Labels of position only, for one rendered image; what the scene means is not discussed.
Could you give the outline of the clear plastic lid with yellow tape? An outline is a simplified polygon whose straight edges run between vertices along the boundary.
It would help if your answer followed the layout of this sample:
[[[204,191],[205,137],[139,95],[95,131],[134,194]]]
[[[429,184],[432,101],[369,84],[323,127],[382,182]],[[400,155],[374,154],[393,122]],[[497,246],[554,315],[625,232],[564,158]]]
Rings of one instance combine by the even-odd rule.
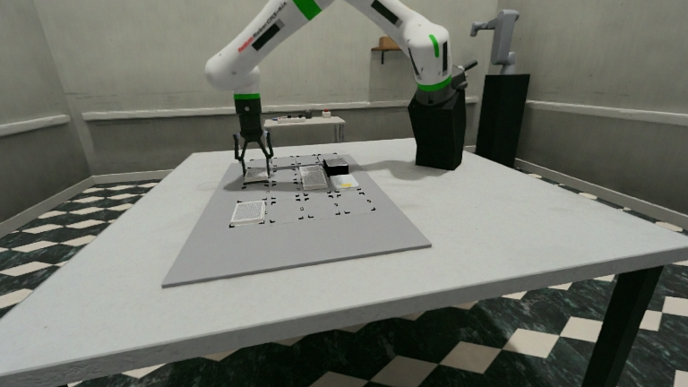
[[[330,179],[336,190],[358,188],[359,184],[351,175],[330,176]]]

